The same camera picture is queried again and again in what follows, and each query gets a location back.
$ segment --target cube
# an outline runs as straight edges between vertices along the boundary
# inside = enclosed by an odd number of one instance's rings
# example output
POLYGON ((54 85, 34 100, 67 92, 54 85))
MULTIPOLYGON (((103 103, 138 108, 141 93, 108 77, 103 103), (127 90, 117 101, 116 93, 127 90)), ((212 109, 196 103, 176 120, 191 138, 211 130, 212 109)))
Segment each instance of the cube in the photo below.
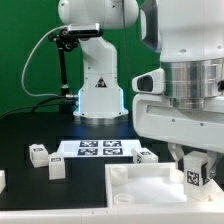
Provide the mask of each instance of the cube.
POLYGON ((63 154, 53 153, 49 155, 49 179, 64 179, 65 178, 65 161, 63 154))
POLYGON ((44 145, 33 144, 29 149, 30 160, 35 168, 48 166, 48 152, 44 145))
POLYGON ((131 153, 134 163, 158 163, 158 156, 147 148, 133 149, 131 153))
POLYGON ((0 194, 4 190, 5 186, 6 186, 6 183, 5 183, 5 171, 4 170, 0 170, 0 194))

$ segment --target white block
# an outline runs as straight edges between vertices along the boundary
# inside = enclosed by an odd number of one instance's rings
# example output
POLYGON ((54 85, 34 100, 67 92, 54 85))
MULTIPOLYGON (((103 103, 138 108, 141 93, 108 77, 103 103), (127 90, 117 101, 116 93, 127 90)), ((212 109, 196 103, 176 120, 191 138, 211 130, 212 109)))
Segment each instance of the white block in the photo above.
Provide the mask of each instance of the white block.
POLYGON ((212 194, 212 183, 203 179, 202 166, 208 163, 206 153, 193 151, 184 157, 184 194, 198 201, 207 200, 212 194))
POLYGON ((0 170, 0 194, 2 193, 2 191, 5 188, 5 171, 4 170, 0 170))
POLYGON ((35 168, 48 166, 48 152, 44 145, 33 144, 29 147, 30 160, 35 168))
POLYGON ((49 155, 49 179, 65 178, 65 161, 63 154, 53 153, 49 155))
POLYGON ((131 153, 134 163, 158 163, 158 156, 147 148, 133 149, 131 153))

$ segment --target white plastic housing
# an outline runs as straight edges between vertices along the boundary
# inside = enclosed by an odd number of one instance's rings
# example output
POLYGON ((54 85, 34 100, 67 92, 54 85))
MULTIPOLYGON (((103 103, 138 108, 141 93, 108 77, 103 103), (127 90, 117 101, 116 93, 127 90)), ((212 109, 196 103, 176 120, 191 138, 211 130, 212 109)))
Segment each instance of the white plastic housing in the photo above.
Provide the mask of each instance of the white plastic housing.
MULTIPOLYGON (((60 0, 59 16, 64 24, 99 23, 103 28, 123 27, 122 1, 114 0, 60 0)), ((136 0, 125 1, 125 24, 132 25, 138 17, 136 0)))
POLYGON ((132 80, 132 88, 135 92, 150 93, 150 94, 163 94, 165 91, 165 73, 162 68, 140 75, 132 80), (151 76, 153 81, 153 89, 151 92, 141 91, 138 89, 138 79, 144 76, 151 76))
POLYGON ((224 57, 223 0, 158 0, 161 61, 224 57))

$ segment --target cable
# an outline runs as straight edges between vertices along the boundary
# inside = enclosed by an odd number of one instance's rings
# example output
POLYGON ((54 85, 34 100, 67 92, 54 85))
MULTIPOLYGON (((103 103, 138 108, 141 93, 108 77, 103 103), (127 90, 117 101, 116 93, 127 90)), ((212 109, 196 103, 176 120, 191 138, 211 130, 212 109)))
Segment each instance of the cable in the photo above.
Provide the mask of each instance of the cable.
MULTIPOLYGON (((48 105, 39 105, 38 108, 39 108, 39 107, 59 106, 59 105, 61 105, 61 103, 48 104, 48 105)), ((32 108, 34 108, 34 107, 37 107, 37 105, 36 105, 36 106, 27 106, 27 107, 19 107, 19 108, 15 108, 15 109, 13 109, 13 110, 7 111, 7 112, 5 112, 4 114, 2 114, 2 115, 0 116, 0 120, 3 119, 3 118, 4 118, 5 116, 7 116, 8 114, 14 113, 14 112, 19 111, 19 110, 32 109, 32 108)))
POLYGON ((49 34, 51 34, 52 32, 54 32, 54 31, 56 31, 56 30, 59 30, 59 29, 64 29, 64 28, 66 28, 66 27, 67 27, 67 26, 60 26, 60 27, 54 28, 54 29, 52 29, 51 31, 47 32, 47 33, 46 33, 46 34, 39 40, 39 42, 36 44, 36 46, 35 46, 35 47, 33 48, 33 50, 31 51, 31 53, 30 53, 30 55, 29 55, 29 57, 28 57, 28 59, 27 59, 27 61, 26 61, 26 63, 25 63, 25 66, 24 66, 24 68, 23 68, 22 78, 21 78, 22 88, 23 88, 23 90, 24 90, 28 95, 30 95, 30 96, 32 96, 32 97, 58 96, 57 94, 53 94, 53 93, 46 93, 46 94, 32 94, 32 93, 30 93, 30 92, 26 89, 24 80, 25 80, 25 74, 26 74, 27 67, 28 67, 28 65, 29 65, 29 63, 30 63, 30 61, 31 61, 31 59, 32 59, 32 57, 33 57, 35 51, 36 51, 37 48, 40 46, 40 44, 43 42, 43 40, 44 40, 49 34))
POLYGON ((31 113, 35 112, 36 109, 38 109, 38 107, 40 105, 43 105, 45 103, 49 103, 51 101, 55 101, 55 100, 59 100, 59 99, 65 99, 65 96, 56 96, 56 97, 51 97, 49 99, 43 100, 41 102, 39 102, 35 107, 32 108, 32 110, 30 111, 31 113))
POLYGON ((124 27, 124 47, 125 47, 125 55, 126 55, 126 63, 127 63, 127 68, 129 72, 129 77, 130 80, 134 78, 134 70, 133 67, 131 66, 130 62, 130 57, 129 57, 129 51, 128 51, 128 46, 127 46, 127 32, 126 32, 126 22, 125 22, 125 0, 122 0, 122 11, 123 11, 123 27, 124 27))

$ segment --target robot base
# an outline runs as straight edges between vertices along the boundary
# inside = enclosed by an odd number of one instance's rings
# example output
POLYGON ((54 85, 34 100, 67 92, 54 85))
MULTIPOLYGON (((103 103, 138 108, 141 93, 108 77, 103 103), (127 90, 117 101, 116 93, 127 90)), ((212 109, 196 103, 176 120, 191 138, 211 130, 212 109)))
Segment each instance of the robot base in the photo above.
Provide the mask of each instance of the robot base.
POLYGON ((123 113, 120 116, 117 117, 108 117, 108 118, 91 118, 91 117, 84 117, 77 115, 76 113, 73 114, 74 121, 76 123, 83 123, 88 125, 112 125, 117 124, 121 122, 126 122, 129 119, 128 111, 126 113, 123 113))

